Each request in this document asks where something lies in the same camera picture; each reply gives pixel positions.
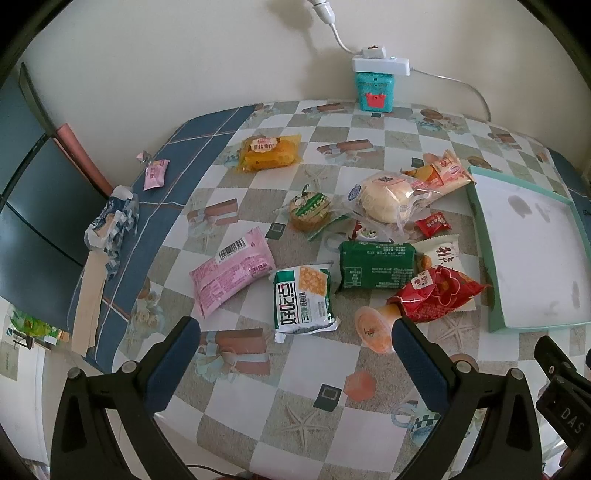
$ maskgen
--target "metal screw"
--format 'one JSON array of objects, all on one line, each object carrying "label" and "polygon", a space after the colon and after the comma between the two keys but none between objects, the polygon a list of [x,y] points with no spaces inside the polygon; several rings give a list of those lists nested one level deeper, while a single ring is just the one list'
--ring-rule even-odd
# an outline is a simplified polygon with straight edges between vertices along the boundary
[{"label": "metal screw", "polygon": [[472,370],[472,366],[464,360],[461,360],[458,363],[456,363],[456,368],[457,371],[462,372],[463,374],[467,374],[470,372],[470,370]]},{"label": "metal screw", "polygon": [[80,376],[80,369],[78,367],[72,367],[68,370],[68,378],[70,380],[75,380]]},{"label": "metal screw", "polygon": [[133,360],[129,360],[125,362],[123,365],[121,365],[121,371],[124,374],[130,374],[131,372],[135,372],[136,368],[138,368],[138,364]]},{"label": "metal screw", "polygon": [[519,370],[518,368],[512,368],[511,369],[511,375],[516,380],[523,380],[523,378],[524,378],[523,372],[521,370]]}]

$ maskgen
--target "open box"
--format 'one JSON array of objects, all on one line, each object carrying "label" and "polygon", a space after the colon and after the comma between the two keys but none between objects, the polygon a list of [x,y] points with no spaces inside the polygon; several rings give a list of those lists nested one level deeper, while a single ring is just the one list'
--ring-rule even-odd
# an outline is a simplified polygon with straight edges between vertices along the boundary
[{"label": "open box", "polygon": [[572,200],[485,168],[468,199],[491,301],[489,330],[591,322],[591,245]]}]

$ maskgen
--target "blue gripper pad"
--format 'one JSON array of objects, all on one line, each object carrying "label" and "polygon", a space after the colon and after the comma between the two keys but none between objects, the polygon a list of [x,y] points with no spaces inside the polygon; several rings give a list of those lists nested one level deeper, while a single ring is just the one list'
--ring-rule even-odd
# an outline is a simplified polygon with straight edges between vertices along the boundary
[{"label": "blue gripper pad", "polygon": [[144,407],[149,415],[163,411],[168,407],[168,402],[173,397],[174,391],[197,351],[200,339],[199,322],[191,318],[146,383]]},{"label": "blue gripper pad", "polygon": [[394,322],[392,346],[427,408],[444,415],[449,408],[447,381],[402,320]]}]

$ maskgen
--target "white and green snack package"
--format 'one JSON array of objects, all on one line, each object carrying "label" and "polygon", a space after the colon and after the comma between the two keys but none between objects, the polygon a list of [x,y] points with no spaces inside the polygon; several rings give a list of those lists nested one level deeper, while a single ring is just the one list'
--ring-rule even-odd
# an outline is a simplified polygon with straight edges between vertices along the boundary
[{"label": "white and green snack package", "polygon": [[331,263],[278,270],[274,277],[275,341],[285,334],[336,330],[330,302]]}]

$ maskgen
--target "blue label sticker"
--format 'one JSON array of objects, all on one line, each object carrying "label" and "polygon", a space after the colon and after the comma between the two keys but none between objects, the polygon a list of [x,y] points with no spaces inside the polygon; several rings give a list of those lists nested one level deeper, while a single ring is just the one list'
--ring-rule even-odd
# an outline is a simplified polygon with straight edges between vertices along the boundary
[{"label": "blue label sticker", "polygon": [[361,191],[361,185],[355,185],[355,187],[353,187],[351,189],[351,191],[349,192],[349,195],[347,195],[347,200],[348,201],[355,200],[357,198],[357,195],[359,195],[360,191]]}]

